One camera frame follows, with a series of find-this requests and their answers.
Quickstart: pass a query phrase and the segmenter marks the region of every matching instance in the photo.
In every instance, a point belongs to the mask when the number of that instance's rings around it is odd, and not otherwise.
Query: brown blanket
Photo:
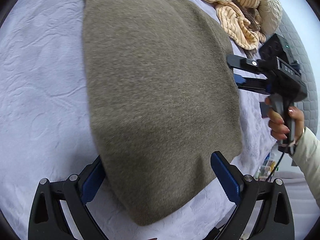
[[[91,128],[112,189],[139,225],[214,178],[242,149],[230,39],[188,0],[86,0]]]

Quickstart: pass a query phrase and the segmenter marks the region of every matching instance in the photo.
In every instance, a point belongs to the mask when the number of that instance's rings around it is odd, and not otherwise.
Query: silver bolt
[[[245,176],[244,176],[244,179],[245,179],[246,181],[253,181],[253,177],[252,177],[251,175],[245,175]]]
[[[46,178],[43,178],[40,180],[40,184],[43,185],[43,184],[46,184],[47,183],[47,179]]]
[[[69,179],[70,179],[71,181],[75,181],[76,179],[78,179],[78,175],[73,174],[73,175],[71,175],[71,176],[69,177]]]
[[[281,179],[276,179],[276,184],[282,185],[282,184],[283,184],[283,181],[282,181]]]

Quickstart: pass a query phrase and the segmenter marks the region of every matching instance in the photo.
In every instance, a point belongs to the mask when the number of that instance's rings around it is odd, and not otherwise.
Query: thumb
[[[304,114],[295,106],[289,107],[289,116],[295,120],[296,127],[294,137],[296,141],[301,137],[304,128]]]

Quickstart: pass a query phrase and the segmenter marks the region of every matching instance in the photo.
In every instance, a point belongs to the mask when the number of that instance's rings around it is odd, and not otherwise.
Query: finger
[[[271,131],[271,136],[277,140],[285,140],[287,138],[284,133],[277,133],[275,131]]]
[[[270,102],[270,98],[267,97],[266,100],[264,101],[266,103],[266,105],[270,106],[271,105],[271,102]]]
[[[269,121],[269,127],[277,133],[287,134],[290,132],[289,128],[286,127],[284,124],[277,124],[272,122],[271,120]]]
[[[289,107],[289,116],[297,121],[304,121],[303,112],[295,106]]]
[[[274,123],[284,124],[284,121],[283,121],[281,115],[279,113],[275,112],[272,108],[269,109],[267,116]]]

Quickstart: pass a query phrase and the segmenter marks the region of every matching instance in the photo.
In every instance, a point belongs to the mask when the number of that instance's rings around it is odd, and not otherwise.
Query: gray headboard
[[[307,85],[308,97],[302,102],[298,102],[297,107],[304,112],[306,126],[316,134],[318,128],[318,96],[315,77],[300,36],[285,11],[283,11],[281,24],[276,33],[288,41],[294,59],[301,64],[301,77]]]

